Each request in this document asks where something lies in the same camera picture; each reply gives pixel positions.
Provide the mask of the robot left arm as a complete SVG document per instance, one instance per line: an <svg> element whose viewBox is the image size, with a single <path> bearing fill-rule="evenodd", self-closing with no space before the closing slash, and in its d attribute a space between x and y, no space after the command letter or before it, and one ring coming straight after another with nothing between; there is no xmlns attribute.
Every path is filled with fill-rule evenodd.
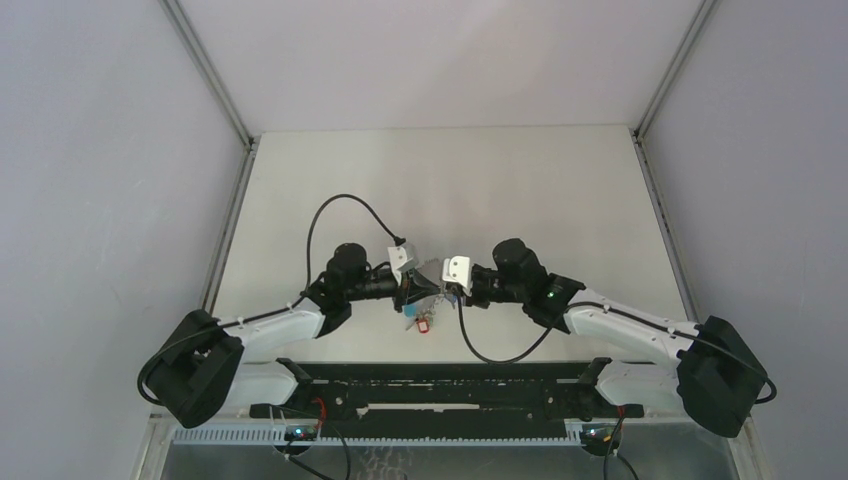
<svg viewBox="0 0 848 480"><path fill-rule="evenodd" d="M342 244L298 299L281 309L230 321L203 309L189 312L141 367L139 394L185 428L254 404L275 404L290 417L301 416L313 392L272 353L334 332L357 301L389 299L402 312L433 299L442 289L442 265L438 258L418 261L404 244L389 248L387 261L372 266L361 245Z"/></svg>

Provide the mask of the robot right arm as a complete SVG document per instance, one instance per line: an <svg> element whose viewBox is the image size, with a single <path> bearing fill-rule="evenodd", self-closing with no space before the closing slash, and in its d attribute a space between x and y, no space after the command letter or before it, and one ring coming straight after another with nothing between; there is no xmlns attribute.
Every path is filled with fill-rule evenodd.
<svg viewBox="0 0 848 480"><path fill-rule="evenodd" d="M672 320L642 312L549 272L518 239L493 250L486 268L466 256L444 260L442 283L457 307L511 303L546 334L595 338L639 356L637 363L601 357L581 376L579 406L592 416L641 406L685 413L707 431L739 435L752 408L776 399L766 368L728 321Z"/></svg>

